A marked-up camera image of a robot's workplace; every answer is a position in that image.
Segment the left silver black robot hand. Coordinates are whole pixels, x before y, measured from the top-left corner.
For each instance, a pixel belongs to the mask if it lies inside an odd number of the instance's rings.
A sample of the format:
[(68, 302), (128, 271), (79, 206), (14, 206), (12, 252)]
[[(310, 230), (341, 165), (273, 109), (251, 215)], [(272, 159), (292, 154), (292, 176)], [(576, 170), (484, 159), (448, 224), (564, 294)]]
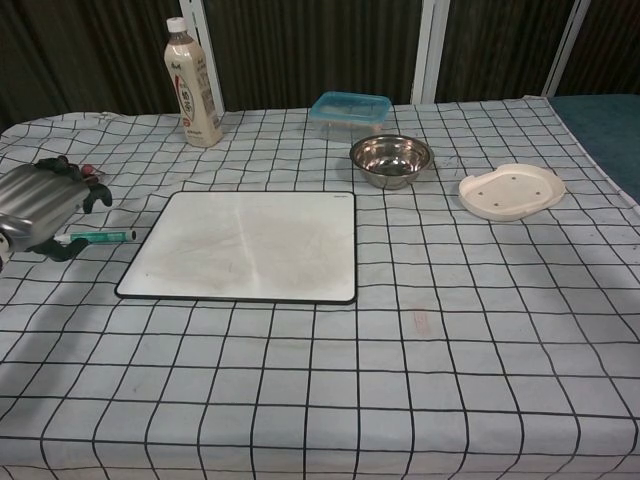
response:
[(67, 157), (44, 158), (13, 168), (1, 176), (1, 265), (11, 255), (34, 252), (56, 262), (75, 258), (89, 245), (86, 239), (67, 244), (56, 232), (78, 210), (93, 211), (96, 202), (112, 205), (100, 172)]

